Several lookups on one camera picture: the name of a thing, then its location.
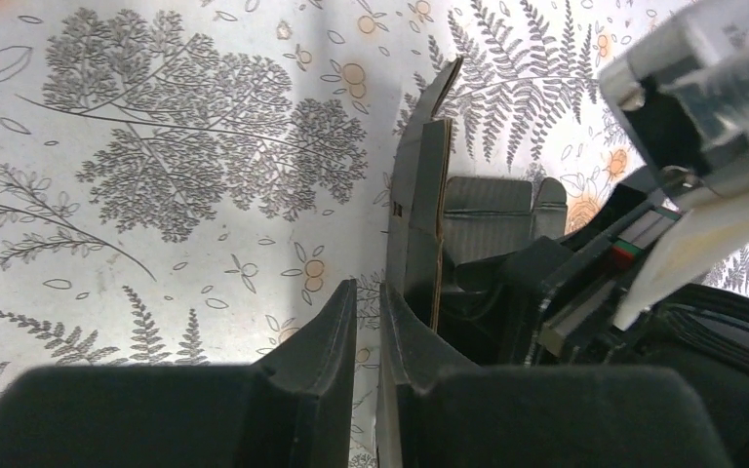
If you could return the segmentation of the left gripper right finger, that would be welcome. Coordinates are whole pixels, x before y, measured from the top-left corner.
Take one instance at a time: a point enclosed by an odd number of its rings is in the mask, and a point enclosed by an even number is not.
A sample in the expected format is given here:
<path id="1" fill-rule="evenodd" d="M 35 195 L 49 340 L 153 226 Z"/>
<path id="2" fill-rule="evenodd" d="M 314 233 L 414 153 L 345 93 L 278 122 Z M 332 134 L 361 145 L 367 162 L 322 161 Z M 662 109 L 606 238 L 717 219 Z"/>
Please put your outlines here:
<path id="1" fill-rule="evenodd" d="M 697 393 L 647 366 L 481 367 L 380 288 L 383 467 L 729 467 Z"/>

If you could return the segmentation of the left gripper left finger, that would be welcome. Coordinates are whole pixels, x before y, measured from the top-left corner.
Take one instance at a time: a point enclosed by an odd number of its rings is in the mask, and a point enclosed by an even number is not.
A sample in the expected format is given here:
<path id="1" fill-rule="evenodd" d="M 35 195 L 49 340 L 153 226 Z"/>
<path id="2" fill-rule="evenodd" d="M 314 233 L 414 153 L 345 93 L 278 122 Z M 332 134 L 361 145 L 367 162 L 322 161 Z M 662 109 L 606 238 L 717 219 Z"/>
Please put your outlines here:
<path id="1" fill-rule="evenodd" d="M 357 286 L 250 365 L 45 367 L 0 400 L 0 467 L 344 467 Z"/>

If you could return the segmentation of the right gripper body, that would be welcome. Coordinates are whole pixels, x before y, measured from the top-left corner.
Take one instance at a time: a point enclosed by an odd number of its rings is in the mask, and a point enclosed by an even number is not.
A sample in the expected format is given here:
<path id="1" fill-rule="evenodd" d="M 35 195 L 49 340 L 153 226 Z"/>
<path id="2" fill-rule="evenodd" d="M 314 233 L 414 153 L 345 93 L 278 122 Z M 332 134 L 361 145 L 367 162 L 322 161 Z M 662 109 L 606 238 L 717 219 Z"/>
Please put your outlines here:
<path id="1" fill-rule="evenodd" d="M 695 390 L 734 465 L 749 467 L 749 298 L 688 282 L 626 331 L 616 307 L 679 215 L 646 188 L 617 186 L 559 239 L 459 264 L 452 342 L 481 364 L 643 366 Z"/>

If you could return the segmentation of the black paper box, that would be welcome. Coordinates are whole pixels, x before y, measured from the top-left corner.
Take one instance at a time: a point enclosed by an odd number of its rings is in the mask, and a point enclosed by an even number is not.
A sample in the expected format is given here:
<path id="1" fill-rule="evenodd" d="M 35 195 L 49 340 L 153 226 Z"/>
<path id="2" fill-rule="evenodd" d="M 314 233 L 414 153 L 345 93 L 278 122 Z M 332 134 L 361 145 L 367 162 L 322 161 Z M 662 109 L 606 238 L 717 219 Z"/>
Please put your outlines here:
<path id="1" fill-rule="evenodd" d="M 417 318 L 479 365 L 499 361 L 508 312 L 499 267 L 533 241 L 565 233 L 568 195 L 538 183 L 450 175 L 451 117 L 442 107 L 463 64 L 447 61 L 425 86 L 397 146 L 389 195 L 386 283 Z"/>

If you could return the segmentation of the floral tablecloth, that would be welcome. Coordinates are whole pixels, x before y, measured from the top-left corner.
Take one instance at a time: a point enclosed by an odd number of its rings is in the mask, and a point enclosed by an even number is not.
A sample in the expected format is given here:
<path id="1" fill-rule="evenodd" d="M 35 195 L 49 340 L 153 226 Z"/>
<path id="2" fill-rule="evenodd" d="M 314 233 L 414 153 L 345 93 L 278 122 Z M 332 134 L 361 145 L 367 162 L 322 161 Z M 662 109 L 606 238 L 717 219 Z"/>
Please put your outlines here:
<path id="1" fill-rule="evenodd" d="M 680 219 L 599 75 L 697 2 L 0 1 L 0 400 L 36 368 L 250 365 L 352 280 L 344 467 L 383 467 L 389 195 L 422 89 L 463 59 L 450 175 L 557 179 L 562 237 L 623 183 Z M 749 298 L 749 242 L 690 282 Z"/>

